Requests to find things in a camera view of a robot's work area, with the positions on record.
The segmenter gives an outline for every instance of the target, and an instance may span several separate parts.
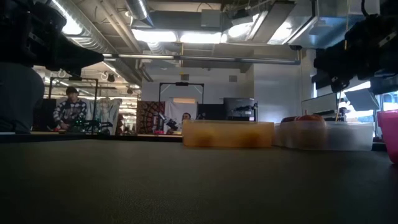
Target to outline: desk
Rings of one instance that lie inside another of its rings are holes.
[[[398,223],[385,152],[0,144],[1,223]]]

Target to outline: pink cup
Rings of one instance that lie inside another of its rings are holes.
[[[391,162],[398,164],[398,110],[377,112],[377,121]]]

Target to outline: table surface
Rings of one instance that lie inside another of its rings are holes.
[[[385,152],[12,143],[0,175],[0,223],[398,223]]]

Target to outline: food container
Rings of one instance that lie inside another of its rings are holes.
[[[292,121],[275,125],[273,145],[303,150],[370,151],[372,123]]]
[[[274,123],[184,120],[183,143],[200,147],[271,147]]]
[[[398,163],[398,110],[377,112],[377,121],[383,134],[391,162]]]

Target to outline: dark hair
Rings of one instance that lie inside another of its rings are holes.
[[[185,112],[185,113],[182,114],[182,116],[184,116],[185,114],[189,115],[189,119],[191,119],[190,113]]]
[[[75,87],[68,87],[67,88],[67,95],[69,93],[79,93]]]

